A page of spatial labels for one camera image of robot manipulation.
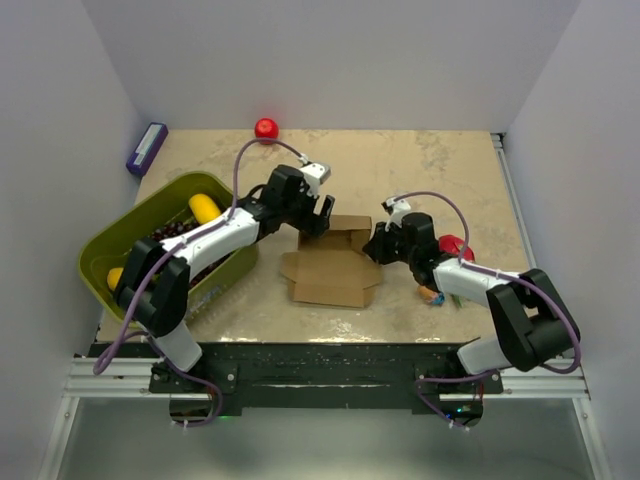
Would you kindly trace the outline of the small ice cream toy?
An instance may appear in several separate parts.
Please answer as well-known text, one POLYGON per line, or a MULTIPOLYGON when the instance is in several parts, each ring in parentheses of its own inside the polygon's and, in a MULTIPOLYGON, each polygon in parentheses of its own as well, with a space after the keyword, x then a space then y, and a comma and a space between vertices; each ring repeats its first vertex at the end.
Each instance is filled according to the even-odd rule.
POLYGON ((419 286, 417 292, 429 305, 440 306, 445 302, 445 295, 442 292, 431 290, 426 286, 419 286))

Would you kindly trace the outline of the brown cardboard box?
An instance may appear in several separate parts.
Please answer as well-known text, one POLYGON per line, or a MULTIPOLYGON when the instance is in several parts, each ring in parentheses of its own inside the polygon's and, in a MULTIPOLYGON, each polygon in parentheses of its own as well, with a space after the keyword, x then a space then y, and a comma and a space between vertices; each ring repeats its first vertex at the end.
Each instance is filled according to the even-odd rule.
POLYGON ((321 237, 301 233, 297 249, 281 257, 289 298, 332 307, 371 305, 383 281, 381 267, 363 252, 372 227, 369 216, 333 215, 321 237))

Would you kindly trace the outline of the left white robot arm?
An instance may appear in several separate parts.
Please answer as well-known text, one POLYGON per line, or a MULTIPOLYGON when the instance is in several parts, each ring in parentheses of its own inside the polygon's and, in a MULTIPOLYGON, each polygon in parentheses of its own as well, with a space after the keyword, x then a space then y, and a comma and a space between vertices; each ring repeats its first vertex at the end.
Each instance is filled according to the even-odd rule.
POLYGON ((279 165, 258 197, 234 201, 220 217, 186 234, 162 242, 144 237, 134 243, 113 296, 175 365, 171 378, 183 391, 196 392, 207 380, 207 368, 198 362, 202 349, 185 320, 191 280, 283 225, 314 237, 324 234, 335 199, 328 195, 321 211, 314 209, 319 188, 330 175, 331 168, 323 163, 279 165))

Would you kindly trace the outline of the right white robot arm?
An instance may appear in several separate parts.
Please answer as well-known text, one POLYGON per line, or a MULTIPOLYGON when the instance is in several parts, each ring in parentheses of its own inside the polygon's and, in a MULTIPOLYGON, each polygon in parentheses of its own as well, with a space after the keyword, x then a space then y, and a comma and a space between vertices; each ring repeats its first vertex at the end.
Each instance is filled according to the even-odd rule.
POLYGON ((544 271, 507 273, 456 257, 425 213, 378 223, 363 252, 379 265, 405 263, 419 285, 490 311, 495 334, 460 347, 458 360, 445 369, 452 390, 469 392, 482 374, 504 368, 562 374, 579 366, 579 328, 544 271))

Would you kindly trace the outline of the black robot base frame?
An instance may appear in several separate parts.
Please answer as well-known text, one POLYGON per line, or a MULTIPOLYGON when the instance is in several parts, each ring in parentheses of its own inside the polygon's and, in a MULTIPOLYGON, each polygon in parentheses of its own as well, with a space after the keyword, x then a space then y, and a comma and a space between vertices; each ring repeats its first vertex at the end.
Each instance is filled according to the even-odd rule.
POLYGON ((409 410, 471 427, 487 396, 503 391, 499 373, 465 373, 456 344, 209 342, 185 374, 145 340, 115 358, 150 361, 148 387, 169 394, 176 422, 239 416, 253 408, 409 410))

